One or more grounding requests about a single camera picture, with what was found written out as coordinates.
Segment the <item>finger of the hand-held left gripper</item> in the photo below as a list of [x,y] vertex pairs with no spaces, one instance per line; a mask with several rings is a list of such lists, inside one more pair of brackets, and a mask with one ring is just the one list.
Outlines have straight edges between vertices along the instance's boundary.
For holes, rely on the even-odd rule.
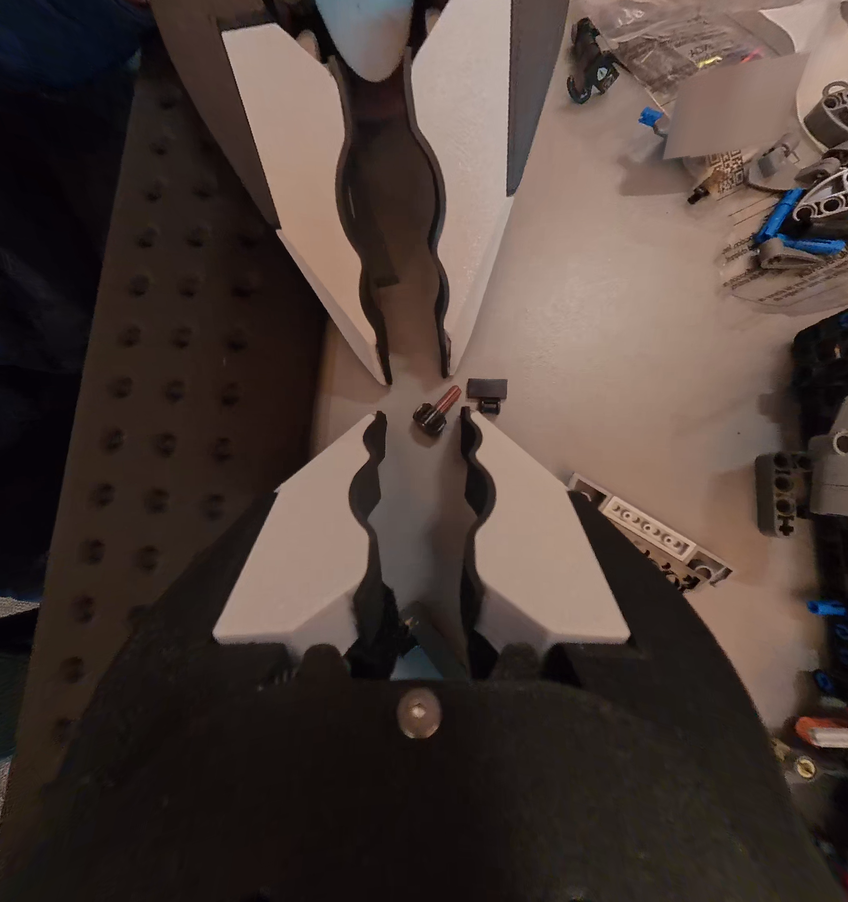
[[339,81],[277,23],[224,30],[230,68],[275,209],[276,232],[356,356],[389,385],[388,352],[362,303],[339,178],[347,124]]
[[513,202],[510,44],[510,1],[452,1],[405,61],[409,126],[436,197],[427,240],[439,279],[444,377],[456,372],[472,337]]

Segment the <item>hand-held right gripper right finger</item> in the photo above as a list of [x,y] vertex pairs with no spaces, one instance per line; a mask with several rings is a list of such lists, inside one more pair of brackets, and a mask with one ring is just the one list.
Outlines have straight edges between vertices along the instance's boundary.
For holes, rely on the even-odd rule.
[[631,630],[565,484],[480,412],[463,407],[460,616],[471,676],[508,646],[541,662],[563,644],[625,645]]

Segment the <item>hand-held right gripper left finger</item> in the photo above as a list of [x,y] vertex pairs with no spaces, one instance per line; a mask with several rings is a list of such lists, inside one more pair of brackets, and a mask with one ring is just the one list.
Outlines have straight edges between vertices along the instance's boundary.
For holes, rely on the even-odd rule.
[[281,645],[294,662],[328,645],[355,677],[392,676],[405,624],[371,522],[386,437],[385,413],[366,415],[278,487],[213,628],[218,644]]

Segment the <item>clear bag of small lego parts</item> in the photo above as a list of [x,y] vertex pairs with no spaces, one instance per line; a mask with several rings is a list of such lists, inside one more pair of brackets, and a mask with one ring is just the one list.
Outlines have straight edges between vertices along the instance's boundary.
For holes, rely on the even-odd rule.
[[800,142],[796,94],[808,62],[763,13],[650,6],[614,55],[660,114],[621,159],[626,194],[669,194],[702,180],[713,157],[752,159]]

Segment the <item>lego car model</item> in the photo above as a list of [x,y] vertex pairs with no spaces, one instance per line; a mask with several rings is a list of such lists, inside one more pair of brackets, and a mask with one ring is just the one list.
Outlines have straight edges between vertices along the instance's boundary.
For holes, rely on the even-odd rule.
[[805,603],[824,626],[812,681],[817,711],[796,718],[794,768],[842,780],[831,822],[817,832],[848,900],[848,309],[801,330],[791,345],[798,449],[756,457],[756,523],[770,537],[810,524],[818,595]]

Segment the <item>black hooked lego part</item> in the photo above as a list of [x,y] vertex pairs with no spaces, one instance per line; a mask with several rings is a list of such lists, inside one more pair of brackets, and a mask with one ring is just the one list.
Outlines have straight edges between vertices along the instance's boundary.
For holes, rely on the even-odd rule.
[[600,39],[600,32],[589,17],[579,19],[572,28],[571,70],[566,88],[579,106],[594,95],[605,94],[619,77],[616,58]]

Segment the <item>clear bag of lego liftarms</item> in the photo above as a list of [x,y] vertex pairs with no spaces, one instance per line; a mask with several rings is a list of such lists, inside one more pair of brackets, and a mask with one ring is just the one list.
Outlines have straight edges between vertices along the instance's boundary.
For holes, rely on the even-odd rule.
[[726,296],[790,316],[848,303],[848,79],[798,102],[797,130],[746,165],[719,257]]

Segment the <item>person's leg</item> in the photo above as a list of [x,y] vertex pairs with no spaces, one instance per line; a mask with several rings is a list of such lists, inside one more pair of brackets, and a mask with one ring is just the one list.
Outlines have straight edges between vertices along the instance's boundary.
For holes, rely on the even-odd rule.
[[131,99],[0,100],[0,596],[43,592]]

